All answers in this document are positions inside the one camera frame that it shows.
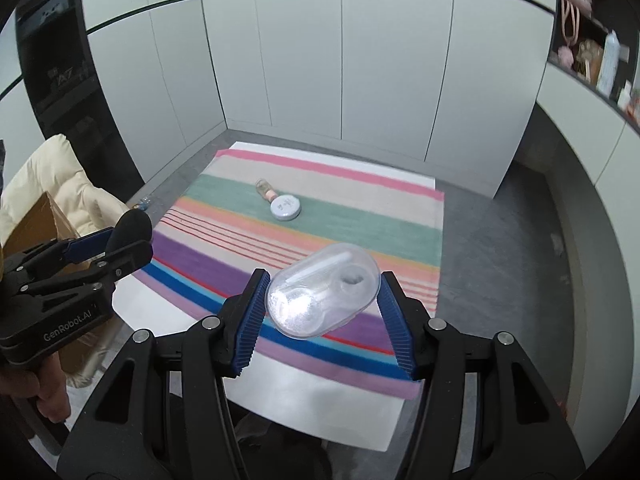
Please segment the person's left hand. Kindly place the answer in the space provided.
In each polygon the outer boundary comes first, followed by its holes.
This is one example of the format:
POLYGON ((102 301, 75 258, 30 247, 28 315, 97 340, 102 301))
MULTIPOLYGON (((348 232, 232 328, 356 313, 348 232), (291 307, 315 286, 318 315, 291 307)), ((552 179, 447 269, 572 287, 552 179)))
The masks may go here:
POLYGON ((45 358, 36 372, 2 365, 1 393, 14 398, 36 398, 40 414, 55 424, 70 417, 66 376, 58 352, 45 358))

